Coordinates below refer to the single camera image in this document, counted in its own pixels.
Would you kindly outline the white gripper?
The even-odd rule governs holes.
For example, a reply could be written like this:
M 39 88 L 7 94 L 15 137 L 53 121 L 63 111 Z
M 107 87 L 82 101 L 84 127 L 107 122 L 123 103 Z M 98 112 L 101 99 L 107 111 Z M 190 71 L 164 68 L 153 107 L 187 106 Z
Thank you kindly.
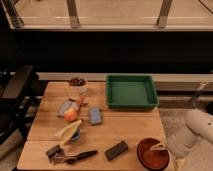
M 199 137 L 189 128 L 180 128 L 176 133 L 167 138 L 167 143 L 161 141 L 151 147 L 151 150 L 168 150 L 176 157 L 174 162 L 175 171 L 182 171 L 185 157 L 191 148 L 198 142 Z

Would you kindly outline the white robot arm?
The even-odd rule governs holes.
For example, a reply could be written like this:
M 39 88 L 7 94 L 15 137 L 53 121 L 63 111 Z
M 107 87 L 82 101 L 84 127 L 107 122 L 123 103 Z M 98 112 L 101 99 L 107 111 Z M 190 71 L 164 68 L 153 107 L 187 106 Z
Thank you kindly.
M 201 139 L 213 144 L 213 116 L 198 109 L 188 111 L 185 125 L 167 139 L 151 147 L 152 151 L 169 150 L 175 157 L 174 171 L 182 171 L 186 156 Z

